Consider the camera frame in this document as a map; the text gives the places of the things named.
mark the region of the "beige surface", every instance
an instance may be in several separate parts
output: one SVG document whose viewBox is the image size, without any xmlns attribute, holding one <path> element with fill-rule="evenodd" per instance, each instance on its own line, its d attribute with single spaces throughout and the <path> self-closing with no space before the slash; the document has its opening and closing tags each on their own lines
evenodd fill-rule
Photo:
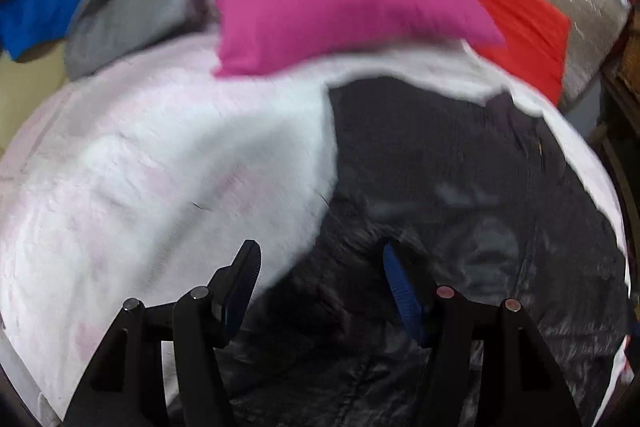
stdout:
<svg viewBox="0 0 640 427">
<path fill-rule="evenodd" d="M 64 42 L 30 50 L 23 63 L 0 58 L 0 156 L 31 113 L 66 83 Z"/>
</svg>

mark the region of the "red cloth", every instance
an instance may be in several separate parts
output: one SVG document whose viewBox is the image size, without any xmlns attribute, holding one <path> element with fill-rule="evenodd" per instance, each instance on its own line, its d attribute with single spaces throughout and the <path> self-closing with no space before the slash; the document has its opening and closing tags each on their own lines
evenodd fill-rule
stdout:
<svg viewBox="0 0 640 427">
<path fill-rule="evenodd" d="M 540 90 L 558 105 L 571 20 L 546 0 L 479 0 L 506 47 L 474 46 L 482 57 Z"/>
</svg>

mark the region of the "white sheet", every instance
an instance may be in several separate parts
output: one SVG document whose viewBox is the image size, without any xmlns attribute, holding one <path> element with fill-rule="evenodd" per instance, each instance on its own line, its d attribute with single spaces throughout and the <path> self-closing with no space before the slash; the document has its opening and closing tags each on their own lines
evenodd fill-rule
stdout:
<svg viewBox="0 0 640 427">
<path fill-rule="evenodd" d="M 594 153 L 546 98 L 466 46 L 335 55 L 217 82 L 216 42 L 182 38 L 66 87 L 0 162 L 0 313 L 60 417 L 124 299 L 177 299 L 246 238 L 262 247 L 257 296 L 310 247 L 335 178 L 326 86 L 364 74 L 479 103 L 509 89 L 518 107 L 544 116 L 625 251 Z"/>
</svg>

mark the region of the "black garment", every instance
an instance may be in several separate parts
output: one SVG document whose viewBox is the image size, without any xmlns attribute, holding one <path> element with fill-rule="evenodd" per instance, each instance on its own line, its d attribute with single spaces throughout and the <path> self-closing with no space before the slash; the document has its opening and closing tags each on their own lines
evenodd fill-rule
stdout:
<svg viewBox="0 0 640 427">
<path fill-rule="evenodd" d="M 519 299 L 590 425 L 627 329 L 625 263 L 545 122 L 508 95 L 480 107 L 384 77 L 330 99 L 338 182 L 319 237 L 218 352 L 241 425 L 408 424 L 430 351 L 402 327 L 385 237 L 469 299 Z M 478 390 L 475 371 L 462 425 Z"/>
</svg>

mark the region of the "metal pin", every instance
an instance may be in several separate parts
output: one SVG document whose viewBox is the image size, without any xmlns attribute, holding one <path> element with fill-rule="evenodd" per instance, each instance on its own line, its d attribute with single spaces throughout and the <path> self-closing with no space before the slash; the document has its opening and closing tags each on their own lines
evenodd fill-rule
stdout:
<svg viewBox="0 0 640 427">
<path fill-rule="evenodd" d="M 190 295 L 194 299 L 204 299 L 207 295 L 209 295 L 209 288 L 206 286 L 196 286 L 193 290 L 191 290 Z"/>
<path fill-rule="evenodd" d="M 522 306 L 516 299 L 507 299 L 504 302 L 504 307 L 507 308 L 510 312 L 519 312 Z"/>
<path fill-rule="evenodd" d="M 438 286 L 436 293 L 438 294 L 438 297 L 442 299 L 450 299 L 456 294 L 455 290 L 448 286 Z"/>
<path fill-rule="evenodd" d="M 135 310 L 138 306 L 140 306 L 140 301 L 135 297 L 131 297 L 122 303 L 122 309 L 126 312 Z"/>
</svg>

